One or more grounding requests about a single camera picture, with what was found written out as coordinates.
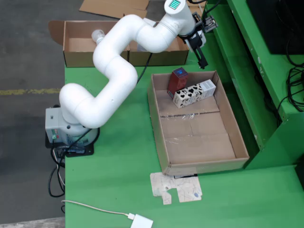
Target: open cardboard box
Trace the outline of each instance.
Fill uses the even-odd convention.
[[[59,21],[48,24],[51,37],[63,46],[66,67],[94,67],[93,52],[96,43],[92,40],[92,32],[101,29],[107,34],[117,21]],[[150,66],[184,65],[188,56],[188,46],[180,38],[175,38],[169,48],[161,53],[153,54]],[[131,42],[121,56],[134,66],[144,66],[150,53],[137,51],[137,43]]]
[[[211,79],[212,97],[177,108],[167,93],[171,74],[152,75],[150,116],[161,169],[167,175],[235,170],[249,159],[216,71],[189,73],[188,86]]]

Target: gray floor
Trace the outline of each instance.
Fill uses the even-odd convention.
[[[0,90],[62,87],[62,47],[50,38],[48,21],[113,20],[79,12],[82,1],[0,0]],[[147,18],[163,15],[163,1],[151,1]],[[47,190],[54,163],[44,147],[44,118],[54,104],[58,94],[0,94],[0,224],[63,216],[61,199]]]

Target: cow print box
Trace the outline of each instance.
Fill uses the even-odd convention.
[[[178,108],[186,107],[207,97],[213,96],[216,86],[211,80],[179,90],[175,93],[173,102]]]

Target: small box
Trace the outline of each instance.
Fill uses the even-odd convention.
[[[173,99],[176,91],[185,88],[188,79],[188,73],[184,68],[178,68],[172,71],[168,85],[168,94]]]
[[[209,79],[175,93],[173,102],[178,108],[186,107],[207,97],[213,96],[216,86]]]

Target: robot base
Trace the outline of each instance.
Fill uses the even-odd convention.
[[[76,153],[76,152],[66,153],[66,157],[71,158],[71,157],[81,157],[81,156],[93,155],[94,154],[94,143],[97,141],[97,139],[99,137],[99,133],[100,133],[100,130],[98,129],[98,134],[97,134],[95,140],[93,142],[91,142],[90,144],[88,144],[87,146],[84,146],[84,148],[85,148],[84,152],[82,152],[82,153]],[[64,144],[63,142],[61,142],[61,143],[56,142],[53,145],[52,143],[49,142],[47,136],[48,135],[46,134],[46,137],[45,137],[46,148],[51,149],[53,147],[56,148],[56,147],[59,147],[59,146],[66,146],[66,144]]]

